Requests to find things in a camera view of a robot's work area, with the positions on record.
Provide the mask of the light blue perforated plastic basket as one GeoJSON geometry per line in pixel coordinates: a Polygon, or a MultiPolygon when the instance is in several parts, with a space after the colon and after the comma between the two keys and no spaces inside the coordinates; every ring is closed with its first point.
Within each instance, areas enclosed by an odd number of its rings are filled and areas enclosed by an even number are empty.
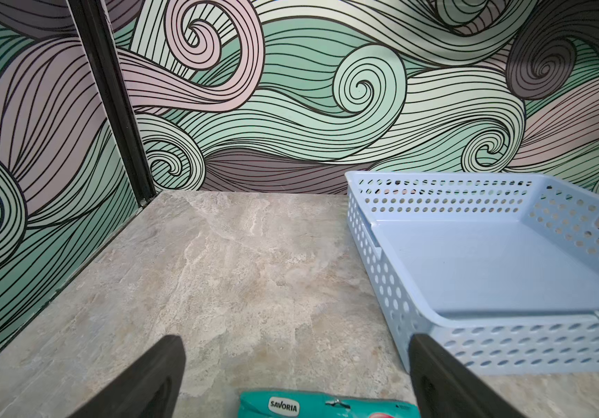
{"type": "Polygon", "coordinates": [[[599,195],[538,174],[346,174],[347,224],[405,369],[599,372],[599,195]]]}

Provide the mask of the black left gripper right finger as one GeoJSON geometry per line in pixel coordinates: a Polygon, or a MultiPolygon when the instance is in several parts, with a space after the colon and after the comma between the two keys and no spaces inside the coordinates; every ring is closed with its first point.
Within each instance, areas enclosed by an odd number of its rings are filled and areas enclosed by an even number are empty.
{"type": "Polygon", "coordinates": [[[410,376],[422,417],[522,417],[523,414],[427,334],[408,347],[410,376]]]}

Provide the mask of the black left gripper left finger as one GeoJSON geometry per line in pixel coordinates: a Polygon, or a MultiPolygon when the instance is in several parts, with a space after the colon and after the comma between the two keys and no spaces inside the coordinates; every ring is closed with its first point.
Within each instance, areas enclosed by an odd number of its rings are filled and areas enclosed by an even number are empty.
{"type": "Polygon", "coordinates": [[[182,339],[163,336],[73,417],[172,417],[186,366],[182,339]]]}

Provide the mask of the teal Fox's candy bag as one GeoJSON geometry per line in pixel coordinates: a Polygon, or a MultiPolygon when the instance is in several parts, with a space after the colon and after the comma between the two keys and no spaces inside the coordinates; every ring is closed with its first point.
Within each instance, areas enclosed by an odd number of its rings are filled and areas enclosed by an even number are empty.
{"type": "Polygon", "coordinates": [[[240,395],[238,418],[336,418],[420,417],[419,408],[408,402],[337,397],[325,393],[255,390],[240,395]]]}

